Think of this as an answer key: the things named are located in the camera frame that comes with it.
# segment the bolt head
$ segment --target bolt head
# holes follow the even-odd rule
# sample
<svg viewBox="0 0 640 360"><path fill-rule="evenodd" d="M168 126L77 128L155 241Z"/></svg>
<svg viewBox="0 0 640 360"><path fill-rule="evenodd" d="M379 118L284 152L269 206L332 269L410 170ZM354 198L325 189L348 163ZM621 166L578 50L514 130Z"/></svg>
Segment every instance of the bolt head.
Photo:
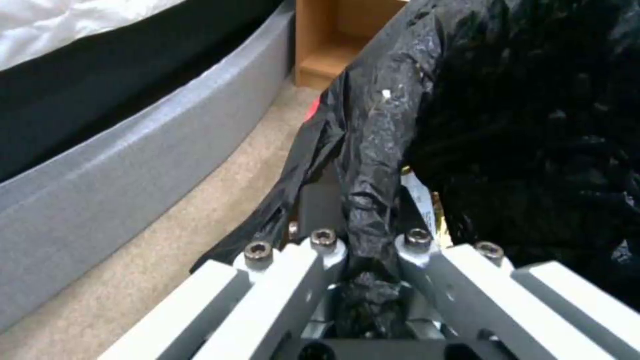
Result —
<svg viewBox="0 0 640 360"><path fill-rule="evenodd" d="M331 254L338 244L338 237L331 229L318 229L311 233L311 247L321 254Z"/></svg>
<svg viewBox="0 0 640 360"><path fill-rule="evenodd" d="M289 223L289 240L296 240L298 238L298 222L292 221Z"/></svg>
<svg viewBox="0 0 640 360"><path fill-rule="evenodd" d="M404 244L412 250L429 251L433 237L424 229L411 229L404 235Z"/></svg>
<svg viewBox="0 0 640 360"><path fill-rule="evenodd" d="M244 248L244 261L248 268L262 270L273 262L273 247L264 241L253 241Z"/></svg>
<svg viewBox="0 0 640 360"><path fill-rule="evenodd" d="M474 247L476 248L476 251L480 253L480 255L484 256L496 266L502 265L502 260L504 259L504 250L498 245L488 241L480 241L479 243L476 243Z"/></svg>

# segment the garbage bag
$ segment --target garbage bag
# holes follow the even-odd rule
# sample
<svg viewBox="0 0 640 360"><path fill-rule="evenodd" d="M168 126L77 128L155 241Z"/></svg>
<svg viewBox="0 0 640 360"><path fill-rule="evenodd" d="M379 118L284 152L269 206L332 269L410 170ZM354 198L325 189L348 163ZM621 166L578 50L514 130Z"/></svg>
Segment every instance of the garbage bag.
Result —
<svg viewBox="0 0 640 360"><path fill-rule="evenodd" d="M401 168L440 194L455 244L558 260L630 306L640 279L639 11L631 0L413 0L323 92L281 179L192 268L279 246L333 162L349 265L342 338L407 338L393 247Z"/></svg>

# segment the wooden shelf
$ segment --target wooden shelf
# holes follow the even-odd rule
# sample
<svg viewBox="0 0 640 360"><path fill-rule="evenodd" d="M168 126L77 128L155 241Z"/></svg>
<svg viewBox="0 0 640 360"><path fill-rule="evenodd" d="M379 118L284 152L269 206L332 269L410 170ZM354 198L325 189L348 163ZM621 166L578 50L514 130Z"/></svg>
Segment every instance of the wooden shelf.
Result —
<svg viewBox="0 0 640 360"><path fill-rule="evenodd" d="M367 42L366 38L336 35L302 61L300 69L303 72L334 79L358 56Z"/></svg>
<svg viewBox="0 0 640 360"><path fill-rule="evenodd" d="M296 0L296 85L326 89L404 5L399 0Z"/></svg>

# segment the gray upholstered bed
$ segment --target gray upholstered bed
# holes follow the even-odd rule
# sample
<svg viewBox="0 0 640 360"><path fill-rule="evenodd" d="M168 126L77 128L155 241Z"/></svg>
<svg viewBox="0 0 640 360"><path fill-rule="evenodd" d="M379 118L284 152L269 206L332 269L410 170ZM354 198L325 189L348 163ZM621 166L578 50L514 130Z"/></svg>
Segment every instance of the gray upholstered bed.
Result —
<svg viewBox="0 0 640 360"><path fill-rule="evenodd" d="M289 73L293 17L286 1L199 78L0 184L0 330L135 237L227 159Z"/></svg>

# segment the white bedding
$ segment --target white bedding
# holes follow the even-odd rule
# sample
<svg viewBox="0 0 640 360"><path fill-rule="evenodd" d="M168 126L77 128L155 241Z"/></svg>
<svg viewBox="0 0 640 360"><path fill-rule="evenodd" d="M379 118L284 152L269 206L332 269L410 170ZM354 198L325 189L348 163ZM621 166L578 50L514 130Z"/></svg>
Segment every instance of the white bedding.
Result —
<svg viewBox="0 0 640 360"><path fill-rule="evenodd" d="M184 0L0 0L0 71Z"/></svg>

